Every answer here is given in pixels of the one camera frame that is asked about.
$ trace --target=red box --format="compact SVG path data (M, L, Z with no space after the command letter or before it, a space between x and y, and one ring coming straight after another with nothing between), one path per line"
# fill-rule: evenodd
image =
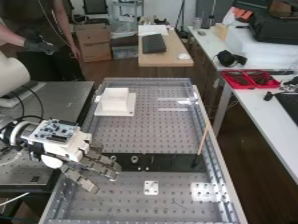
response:
M233 89L275 89L281 84L261 70L225 70L221 75Z
M281 83L271 77L266 71L254 70L245 71L245 75L253 80L255 87L259 89L275 89Z
M230 84L233 89L254 89L255 83L249 78L249 76L243 75L242 71L237 70L226 70L221 72L221 75L226 82Z

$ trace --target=monitor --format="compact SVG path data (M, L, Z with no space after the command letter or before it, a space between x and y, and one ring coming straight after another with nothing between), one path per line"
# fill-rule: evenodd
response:
M106 0L84 0L84 9L86 15L108 14Z
M233 6L249 11L267 10L273 0L235 0Z

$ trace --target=white paper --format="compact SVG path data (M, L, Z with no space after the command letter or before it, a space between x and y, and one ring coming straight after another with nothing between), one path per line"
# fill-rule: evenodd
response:
M153 34L161 34L169 36L169 32L165 25L144 25L138 26L138 36L144 37Z

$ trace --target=cable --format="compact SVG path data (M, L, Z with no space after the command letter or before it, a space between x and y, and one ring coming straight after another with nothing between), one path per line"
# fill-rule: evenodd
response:
M40 8L41 8L41 11L43 11L43 13L44 13L44 16L45 16L45 18L47 18L47 20L48 20L48 23L49 23L49 25L51 25L51 27L52 27L52 29L53 29L56 35L57 35L59 38L63 40L63 42L68 45L68 47L72 48L70 45L68 44L68 42L65 41L65 39L63 38L63 36L59 34L57 30L55 29L53 24L52 24L52 22L51 22L51 20L49 20L49 17L48 17L48 15L47 15L47 13L45 13L44 6L43 6L43 4L41 4L40 0L37 0L37 1L39 1Z
M20 196L12 198L11 200L5 201L4 203L0 204L0 207L4 206L4 205L7 205L7 204L9 204L13 201L16 201L17 199L25 197L28 194L29 194L29 192L27 192L27 193L21 194Z
M40 109L41 109L41 115L40 115L41 119L40 119L40 121L43 121L44 120L44 105L43 105L43 102L40 100L40 97L39 97L39 95L36 94L36 92L31 88L28 88L27 86L21 86L21 87L25 88L29 92L32 92L32 94L35 95L36 99L39 100Z
M36 118L39 120L43 120L43 118L40 116L36 116L36 115L25 115L25 116L21 116L19 118L16 118L13 121L20 121L23 120L24 118ZM11 123L7 124L7 126L4 126L1 129L0 129L0 133L7 129L7 127L11 125Z
M17 94L13 91L11 91L11 93L17 98L17 100L20 101L20 104L21 104L21 116L24 116L24 114L25 114L25 106L24 106L23 100L21 100L21 98L17 96Z
M16 121L20 121L20 120L23 120L24 118L36 118L36 119L39 119L39 120L43 120L43 118L41 118L40 116L37 116L37 115L25 115L25 116L21 116L21 117L16 118L15 120L16 120Z

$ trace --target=laptop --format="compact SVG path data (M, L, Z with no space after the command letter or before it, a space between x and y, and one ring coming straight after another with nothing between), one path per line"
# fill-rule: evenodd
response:
M166 51L165 41L161 34L142 37L142 53L162 53Z
M278 93L275 97L298 126L298 93Z

